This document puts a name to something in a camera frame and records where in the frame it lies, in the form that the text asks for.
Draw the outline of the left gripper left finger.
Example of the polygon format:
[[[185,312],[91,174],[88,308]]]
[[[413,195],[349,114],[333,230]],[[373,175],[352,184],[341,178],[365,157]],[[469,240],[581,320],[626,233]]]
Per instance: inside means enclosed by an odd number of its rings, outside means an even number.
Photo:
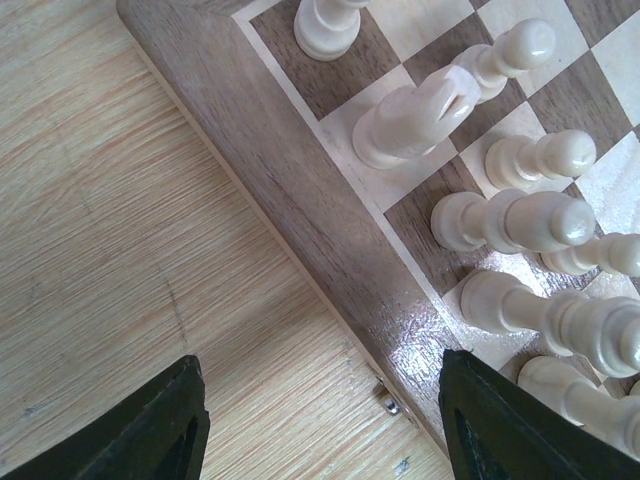
[[[186,355],[5,479],[198,479],[210,429],[198,358]]]

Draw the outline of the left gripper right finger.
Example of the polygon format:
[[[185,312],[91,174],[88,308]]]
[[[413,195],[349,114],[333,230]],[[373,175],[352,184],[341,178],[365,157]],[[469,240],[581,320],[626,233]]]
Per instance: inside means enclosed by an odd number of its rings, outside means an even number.
[[[444,352],[439,407],[455,478],[638,478],[639,455],[570,423],[517,380],[468,351]]]

